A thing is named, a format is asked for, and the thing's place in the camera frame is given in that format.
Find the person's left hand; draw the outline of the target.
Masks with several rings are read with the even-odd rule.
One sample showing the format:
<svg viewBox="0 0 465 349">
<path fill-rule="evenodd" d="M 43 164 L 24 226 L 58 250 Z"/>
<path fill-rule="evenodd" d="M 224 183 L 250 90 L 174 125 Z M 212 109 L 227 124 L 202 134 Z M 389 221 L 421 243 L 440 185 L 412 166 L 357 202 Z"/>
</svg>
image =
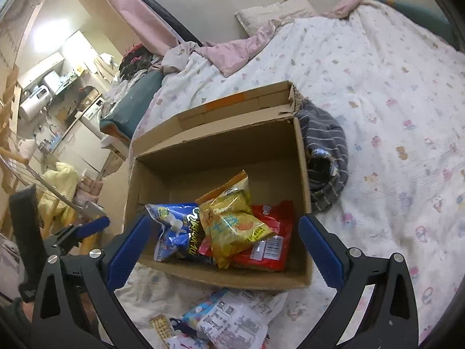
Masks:
<svg viewBox="0 0 465 349">
<path fill-rule="evenodd" d="M 25 302 L 23 299 L 20 301 L 19 307 L 19 316 L 22 320 L 26 321 L 28 324 L 32 323 L 33 314 L 34 314 L 35 303 L 34 302 Z"/>
</svg>

